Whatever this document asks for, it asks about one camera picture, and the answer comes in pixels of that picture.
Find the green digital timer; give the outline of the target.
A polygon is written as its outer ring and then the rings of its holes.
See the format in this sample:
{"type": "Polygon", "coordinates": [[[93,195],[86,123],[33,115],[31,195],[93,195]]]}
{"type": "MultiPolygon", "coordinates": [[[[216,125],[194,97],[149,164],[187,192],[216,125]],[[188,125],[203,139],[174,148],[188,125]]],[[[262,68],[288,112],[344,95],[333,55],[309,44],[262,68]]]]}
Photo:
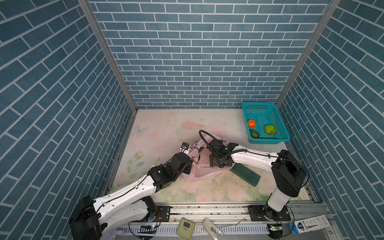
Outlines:
{"type": "Polygon", "coordinates": [[[194,222],[185,218],[181,218],[176,234],[179,237],[190,240],[192,238],[195,225],[196,224],[194,222]]]}

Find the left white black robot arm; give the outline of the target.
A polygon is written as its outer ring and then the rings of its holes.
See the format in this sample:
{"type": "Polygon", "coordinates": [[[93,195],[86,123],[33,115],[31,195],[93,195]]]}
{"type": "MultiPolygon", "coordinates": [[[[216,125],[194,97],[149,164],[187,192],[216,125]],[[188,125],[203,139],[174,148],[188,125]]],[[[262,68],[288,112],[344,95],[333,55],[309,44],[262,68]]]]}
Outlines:
{"type": "Polygon", "coordinates": [[[96,199],[90,196],[80,199],[69,218],[73,239],[99,240],[111,229],[153,218],[157,206],[151,195],[169,187],[181,174],[189,174],[193,163],[187,154],[180,152],[119,191],[96,199]]]}

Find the white small device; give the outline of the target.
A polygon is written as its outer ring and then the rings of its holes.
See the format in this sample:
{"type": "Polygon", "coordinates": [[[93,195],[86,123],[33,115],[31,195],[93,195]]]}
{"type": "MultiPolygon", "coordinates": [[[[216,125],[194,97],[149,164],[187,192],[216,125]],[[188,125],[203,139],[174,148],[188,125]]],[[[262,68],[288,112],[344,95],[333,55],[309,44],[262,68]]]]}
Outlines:
{"type": "Polygon", "coordinates": [[[205,219],[203,225],[206,228],[207,233],[213,238],[213,240],[219,240],[224,235],[222,231],[209,219],[205,219]]]}

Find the bright green lime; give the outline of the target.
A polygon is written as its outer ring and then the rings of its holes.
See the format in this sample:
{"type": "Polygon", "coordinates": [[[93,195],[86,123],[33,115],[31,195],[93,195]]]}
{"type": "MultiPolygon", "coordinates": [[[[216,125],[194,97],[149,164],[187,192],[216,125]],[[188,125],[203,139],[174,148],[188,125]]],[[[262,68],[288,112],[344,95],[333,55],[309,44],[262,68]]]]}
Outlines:
{"type": "Polygon", "coordinates": [[[266,125],[264,130],[267,135],[274,135],[277,132],[277,128],[274,125],[266,125]]]}

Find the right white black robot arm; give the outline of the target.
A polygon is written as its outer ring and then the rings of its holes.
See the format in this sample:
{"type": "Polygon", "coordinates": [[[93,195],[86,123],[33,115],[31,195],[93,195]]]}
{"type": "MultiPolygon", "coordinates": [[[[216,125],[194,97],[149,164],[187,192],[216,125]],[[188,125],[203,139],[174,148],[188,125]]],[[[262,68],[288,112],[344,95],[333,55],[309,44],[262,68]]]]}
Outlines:
{"type": "Polygon", "coordinates": [[[235,143],[223,144],[213,139],[208,143],[211,167],[229,167],[236,164],[249,165],[273,174],[276,188],[263,207],[265,217],[277,221],[284,212],[284,207],[296,198],[307,176],[304,167],[287,150],[279,153],[267,153],[244,148],[235,143]]]}

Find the blue white paper box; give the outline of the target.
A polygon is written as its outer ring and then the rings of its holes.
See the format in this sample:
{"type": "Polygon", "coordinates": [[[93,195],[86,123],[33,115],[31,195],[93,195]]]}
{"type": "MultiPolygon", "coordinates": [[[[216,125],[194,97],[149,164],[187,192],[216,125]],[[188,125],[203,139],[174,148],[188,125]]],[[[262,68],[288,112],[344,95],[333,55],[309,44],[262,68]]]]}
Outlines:
{"type": "Polygon", "coordinates": [[[303,220],[297,220],[290,223],[293,235],[322,230],[330,227],[331,224],[325,215],[312,217],[303,220]]]}

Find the dark green rectangular block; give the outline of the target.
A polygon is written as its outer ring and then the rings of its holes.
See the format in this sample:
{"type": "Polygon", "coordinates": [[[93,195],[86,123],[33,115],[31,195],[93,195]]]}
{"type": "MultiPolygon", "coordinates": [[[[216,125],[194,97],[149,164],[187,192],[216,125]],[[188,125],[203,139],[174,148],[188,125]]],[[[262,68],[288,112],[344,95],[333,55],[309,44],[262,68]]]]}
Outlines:
{"type": "Polygon", "coordinates": [[[258,174],[256,174],[255,172],[248,169],[242,164],[234,164],[230,171],[245,182],[247,182],[248,184],[250,184],[252,187],[256,187],[261,178],[258,174]]]}

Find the dark green avocado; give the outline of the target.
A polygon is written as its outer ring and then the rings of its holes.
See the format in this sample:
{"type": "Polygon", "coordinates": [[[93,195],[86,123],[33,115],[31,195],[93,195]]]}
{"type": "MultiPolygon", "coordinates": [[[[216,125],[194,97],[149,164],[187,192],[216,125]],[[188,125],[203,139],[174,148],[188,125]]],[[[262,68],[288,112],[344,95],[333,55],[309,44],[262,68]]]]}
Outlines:
{"type": "Polygon", "coordinates": [[[260,133],[253,129],[250,129],[250,135],[253,139],[258,139],[260,137],[260,133]]]}

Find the pink plastic bag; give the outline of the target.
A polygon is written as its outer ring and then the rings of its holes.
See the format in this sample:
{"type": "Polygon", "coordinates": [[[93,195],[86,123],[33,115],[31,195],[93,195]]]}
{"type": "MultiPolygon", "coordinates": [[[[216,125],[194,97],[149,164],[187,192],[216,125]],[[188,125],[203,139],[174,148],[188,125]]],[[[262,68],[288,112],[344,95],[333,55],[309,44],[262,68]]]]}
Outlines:
{"type": "Polygon", "coordinates": [[[188,153],[189,157],[194,160],[191,172],[189,174],[183,173],[182,177],[189,182],[205,181],[232,168],[231,165],[223,168],[211,167],[210,154],[211,152],[207,150],[207,144],[203,140],[193,143],[188,153]]]}

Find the orange tangerine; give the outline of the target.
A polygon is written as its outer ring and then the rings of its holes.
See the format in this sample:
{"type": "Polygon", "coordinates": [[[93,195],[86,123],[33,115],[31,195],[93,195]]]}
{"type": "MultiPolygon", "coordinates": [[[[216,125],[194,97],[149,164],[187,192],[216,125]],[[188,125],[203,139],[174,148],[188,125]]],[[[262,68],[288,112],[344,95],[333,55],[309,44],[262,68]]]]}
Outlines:
{"type": "Polygon", "coordinates": [[[248,127],[254,128],[256,126],[256,122],[254,120],[248,120],[248,127]]]}

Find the teal plastic basket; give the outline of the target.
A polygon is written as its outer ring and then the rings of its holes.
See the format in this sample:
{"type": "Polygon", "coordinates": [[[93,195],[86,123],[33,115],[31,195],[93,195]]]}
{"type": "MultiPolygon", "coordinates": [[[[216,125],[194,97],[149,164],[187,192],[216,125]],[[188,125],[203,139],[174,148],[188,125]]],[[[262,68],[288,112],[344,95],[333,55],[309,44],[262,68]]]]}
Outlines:
{"type": "Polygon", "coordinates": [[[275,104],[245,102],[242,103],[242,109],[249,143],[276,145],[281,142],[288,142],[291,139],[287,127],[275,104]],[[254,128],[249,128],[248,120],[254,120],[256,126],[254,128]],[[274,125],[277,128],[277,132],[274,135],[267,135],[264,130],[266,125],[274,125]],[[250,129],[258,131],[260,137],[258,139],[253,139],[250,135],[250,129]]]}

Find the aluminium mounting rail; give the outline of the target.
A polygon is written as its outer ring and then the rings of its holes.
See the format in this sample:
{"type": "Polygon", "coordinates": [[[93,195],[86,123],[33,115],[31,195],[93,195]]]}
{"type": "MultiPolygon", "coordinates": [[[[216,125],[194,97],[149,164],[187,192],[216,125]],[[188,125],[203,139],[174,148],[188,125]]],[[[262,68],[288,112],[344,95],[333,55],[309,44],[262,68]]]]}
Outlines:
{"type": "Polygon", "coordinates": [[[166,224],[177,223],[186,218],[195,223],[209,219],[214,223],[288,223],[294,220],[307,219],[324,215],[332,221],[326,204],[313,201],[291,201],[278,214],[266,213],[264,202],[249,203],[186,203],[157,204],[163,221],[166,224]]]}

